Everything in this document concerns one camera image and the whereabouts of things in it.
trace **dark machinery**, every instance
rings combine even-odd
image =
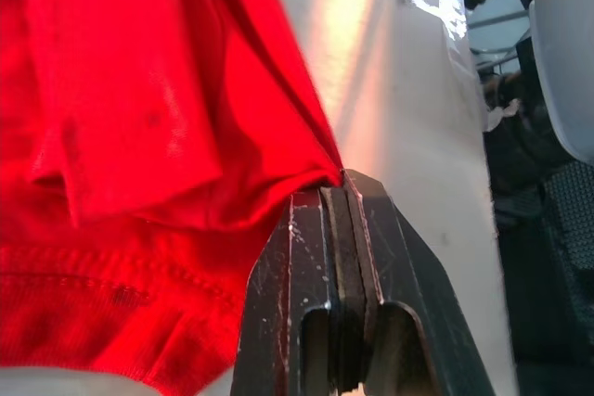
[[[255,264],[232,396],[493,395],[446,272],[381,183],[295,193]]]

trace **scratched black metal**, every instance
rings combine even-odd
[[[411,313],[442,395],[495,394],[441,263],[381,183],[358,172],[347,174],[361,197],[381,306]]]
[[[250,275],[232,396],[305,394],[302,322],[335,299],[327,236],[318,192],[293,194]],[[323,385],[316,391],[329,394]]]

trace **red garment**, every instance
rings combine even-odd
[[[194,394],[340,157],[278,0],[1,0],[0,364]]]

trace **white plastic part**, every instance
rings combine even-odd
[[[534,0],[538,77],[559,141],[594,165],[594,0]]]

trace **red cloth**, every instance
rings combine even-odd
[[[190,395],[340,157],[278,0],[1,0],[0,364]]]

